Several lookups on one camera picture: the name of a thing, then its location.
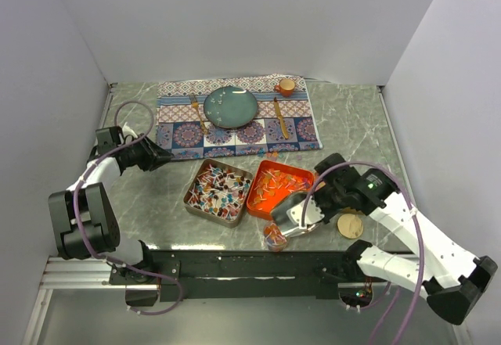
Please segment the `silver metal scoop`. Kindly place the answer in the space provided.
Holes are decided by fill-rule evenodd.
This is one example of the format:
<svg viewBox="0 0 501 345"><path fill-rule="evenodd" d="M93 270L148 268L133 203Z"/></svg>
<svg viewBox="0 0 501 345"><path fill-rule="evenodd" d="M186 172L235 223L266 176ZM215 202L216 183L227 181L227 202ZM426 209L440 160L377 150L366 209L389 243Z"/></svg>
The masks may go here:
<svg viewBox="0 0 501 345"><path fill-rule="evenodd" d="M306 202L307 192L294 192L271 211L272 220L286 238L308 234L318 228L324 214L313 198Z"/></svg>

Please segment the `orange tray of candies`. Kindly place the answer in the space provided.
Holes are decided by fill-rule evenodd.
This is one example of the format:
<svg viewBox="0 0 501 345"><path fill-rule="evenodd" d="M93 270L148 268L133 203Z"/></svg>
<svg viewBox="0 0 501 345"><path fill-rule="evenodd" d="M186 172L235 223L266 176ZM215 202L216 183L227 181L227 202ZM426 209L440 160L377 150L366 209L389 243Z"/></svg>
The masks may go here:
<svg viewBox="0 0 501 345"><path fill-rule="evenodd" d="M247 197L249 215L272 220L272 209L294 192L311 188L315 175L311 171L271 160L263 160Z"/></svg>

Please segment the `brown tin of lollipops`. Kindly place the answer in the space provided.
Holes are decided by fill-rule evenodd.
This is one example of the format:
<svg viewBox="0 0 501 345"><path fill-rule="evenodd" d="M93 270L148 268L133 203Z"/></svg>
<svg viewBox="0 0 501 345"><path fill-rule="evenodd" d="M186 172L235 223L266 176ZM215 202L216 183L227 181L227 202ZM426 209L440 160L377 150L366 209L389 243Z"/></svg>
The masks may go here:
<svg viewBox="0 0 501 345"><path fill-rule="evenodd" d="M235 228L246 211L253 180L249 171L206 159L184 195L185 209L226 228Z"/></svg>

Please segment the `clear plastic jar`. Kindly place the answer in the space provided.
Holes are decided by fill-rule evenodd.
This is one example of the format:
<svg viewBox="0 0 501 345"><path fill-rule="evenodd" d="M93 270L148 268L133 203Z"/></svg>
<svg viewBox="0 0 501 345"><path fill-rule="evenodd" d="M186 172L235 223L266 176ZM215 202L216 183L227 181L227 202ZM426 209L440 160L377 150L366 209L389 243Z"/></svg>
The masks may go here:
<svg viewBox="0 0 501 345"><path fill-rule="evenodd" d="M263 229L263 243L269 251L281 252L287 246L287 238L274 222L270 222Z"/></svg>

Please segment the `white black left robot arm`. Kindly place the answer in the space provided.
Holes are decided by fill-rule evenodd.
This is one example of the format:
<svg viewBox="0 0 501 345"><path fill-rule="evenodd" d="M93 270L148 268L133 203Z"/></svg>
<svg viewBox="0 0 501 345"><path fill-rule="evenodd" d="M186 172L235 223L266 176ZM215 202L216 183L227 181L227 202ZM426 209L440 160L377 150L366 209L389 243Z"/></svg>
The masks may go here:
<svg viewBox="0 0 501 345"><path fill-rule="evenodd" d="M155 171L173 159L143 134L129 127L113 126L96 131L83 175L70 187L49 196L48 205L59 256L65 260L105 258L128 264L137 283L148 283L156 265L143 241L121 235L107 189L130 167Z"/></svg>

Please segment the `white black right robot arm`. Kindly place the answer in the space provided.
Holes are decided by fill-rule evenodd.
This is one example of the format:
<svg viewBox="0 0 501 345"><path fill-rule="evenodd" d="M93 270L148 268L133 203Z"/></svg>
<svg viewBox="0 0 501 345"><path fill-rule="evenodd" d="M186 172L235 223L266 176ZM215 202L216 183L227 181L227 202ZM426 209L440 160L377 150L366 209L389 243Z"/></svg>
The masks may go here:
<svg viewBox="0 0 501 345"><path fill-rule="evenodd" d="M312 194L329 220L345 208L364 213L404 243L416 263L357 241L346 251L343 273L352 281L366 275L418 291L431 310L453 325L462 324L494 278L498 265L450 239L412 203L388 170L368 163L360 174L355 163L333 153L315 166L324 186Z"/></svg>

